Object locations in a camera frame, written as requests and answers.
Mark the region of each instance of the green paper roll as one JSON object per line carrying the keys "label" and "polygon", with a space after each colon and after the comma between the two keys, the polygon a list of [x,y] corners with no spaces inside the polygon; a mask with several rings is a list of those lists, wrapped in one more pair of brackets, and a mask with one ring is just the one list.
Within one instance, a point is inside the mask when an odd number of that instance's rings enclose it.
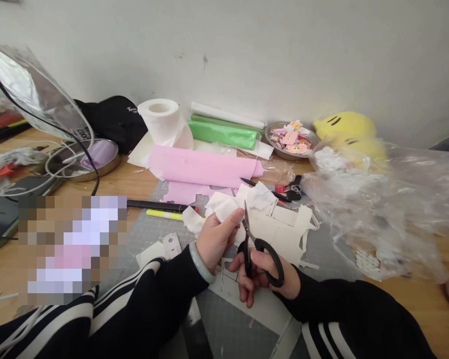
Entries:
{"label": "green paper roll", "polygon": [[245,150],[252,150],[257,131],[249,131],[234,127],[220,126],[212,123],[188,121],[193,138],[221,145],[234,146]]}
{"label": "green paper roll", "polygon": [[213,118],[213,117],[206,117],[206,116],[201,116],[201,115],[197,115],[197,114],[192,114],[191,115],[191,120],[192,121],[197,121],[197,122],[212,123],[212,124],[220,125],[220,126],[239,128],[239,129],[242,129],[242,130],[256,131],[256,132],[260,133],[262,136],[264,135],[264,130],[260,130],[260,129],[257,129],[257,128],[254,128],[254,127],[250,127],[250,126],[236,124],[236,123],[225,121],[225,120],[219,120],[219,119],[216,119],[216,118]]}

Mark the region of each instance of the yellow highlighter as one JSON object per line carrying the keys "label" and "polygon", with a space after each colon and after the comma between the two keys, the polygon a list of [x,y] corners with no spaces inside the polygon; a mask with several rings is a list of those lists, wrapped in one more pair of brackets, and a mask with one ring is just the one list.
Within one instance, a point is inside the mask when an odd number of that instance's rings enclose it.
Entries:
{"label": "yellow highlighter", "polygon": [[156,209],[147,209],[146,214],[154,217],[176,219],[181,221],[183,220],[181,218],[181,213],[171,213],[171,212],[158,211]]}

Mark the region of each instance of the white wall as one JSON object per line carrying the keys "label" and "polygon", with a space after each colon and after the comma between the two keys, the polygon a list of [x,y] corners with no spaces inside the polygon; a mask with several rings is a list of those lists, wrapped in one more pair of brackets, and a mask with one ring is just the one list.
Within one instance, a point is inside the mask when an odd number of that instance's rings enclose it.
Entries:
{"label": "white wall", "polygon": [[308,124],[354,110],[401,145],[449,136],[449,0],[0,2],[0,43],[28,46],[84,101]]}

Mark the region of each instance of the gray cutting mat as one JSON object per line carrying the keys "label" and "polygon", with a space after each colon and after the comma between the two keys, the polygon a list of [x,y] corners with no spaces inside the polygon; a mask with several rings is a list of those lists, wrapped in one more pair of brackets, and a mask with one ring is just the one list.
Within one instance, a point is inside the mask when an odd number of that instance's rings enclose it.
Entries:
{"label": "gray cutting mat", "polygon": [[[159,201],[168,192],[168,182],[158,182],[150,196],[150,201]],[[204,216],[205,204],[208,202],[207,196],[197,195],[197,205],[199,214]],[[300,203],[309,202],[306,196]],[[293,203],[293,207],[298,207],[299,203]],[[101,284],[100,292],[105,293],[109,288],[119,281],[128,277],[138,270],[135,256],[151,246],[157,240],[161,240],[165,235],[176,232],[184,248],[194,241],[195,236],[188,232],[183,222],[166,218],[151,217],[146,214],[146,210],[141,211],[132,230],[129,233],[128,263],[129,265],[119,277]],[[349,257],[353,258],[351,249],[341,248]],[[226,257],[233,257],[237,248],[233,246]],[[346,263],[344,258],[333,248],[329,235],[329,228],[322,225],[318,231],[309,231],[306,246],[306,253],[303,260],[317,264],[320,270],[305,268],[304,273],[310,277],[322,281],[331,278],[343,278],[351,281],[362,279],[362,274]],[[276,344],[278,335],[254,321],[251,328],[252,318],[240,311],[226,300],[205,290],[197,296],[198,307],[205,325],[214,357],[217,358],[268,358]],[[181,331],[165,345],[160,355],[161,358],[187,358],[185,342]],[[294,349],[292,358],[308,358],[309,355],[300,338]]]}

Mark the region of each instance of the phone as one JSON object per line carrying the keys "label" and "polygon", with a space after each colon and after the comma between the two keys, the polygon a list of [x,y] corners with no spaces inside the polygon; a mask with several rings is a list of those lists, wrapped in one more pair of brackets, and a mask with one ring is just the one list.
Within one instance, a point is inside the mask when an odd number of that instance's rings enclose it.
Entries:
{"label": "phone", "polygon": [[[25,177],[20,179],[12,187],[24,188],[18,189],[17,191],[11,191],[10,193],[20,193],[33,189],[47,180],[49,176],[43,177]],[[24,194],[24,196],[38,196],[38,195],[49,195],[54,190],[56,190],[63,180],[60,178],[54,178],[46,185],[37,188],[36,190]],[[0,237],[9,237],[15,233],[18,227],[18,197],[0,197]],[[6,239],[0,239],[0,247],[2,247],[7,242]]]}

